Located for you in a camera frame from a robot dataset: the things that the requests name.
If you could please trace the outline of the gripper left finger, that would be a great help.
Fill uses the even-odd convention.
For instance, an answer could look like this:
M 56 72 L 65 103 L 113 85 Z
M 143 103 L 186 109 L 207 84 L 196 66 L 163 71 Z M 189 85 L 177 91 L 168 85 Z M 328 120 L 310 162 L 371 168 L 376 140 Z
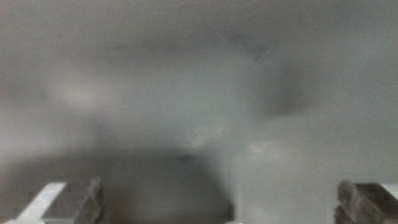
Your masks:
M 104 224 L 100 179 L 49 182 L 12 224 Z

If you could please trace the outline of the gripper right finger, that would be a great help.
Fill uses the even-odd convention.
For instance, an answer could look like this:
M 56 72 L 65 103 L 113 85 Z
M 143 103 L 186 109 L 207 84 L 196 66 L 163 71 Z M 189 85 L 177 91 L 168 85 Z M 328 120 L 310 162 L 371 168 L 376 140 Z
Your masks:
M 333 224 L 398 224 L 398 198 L 378 183 L 339 183 Z

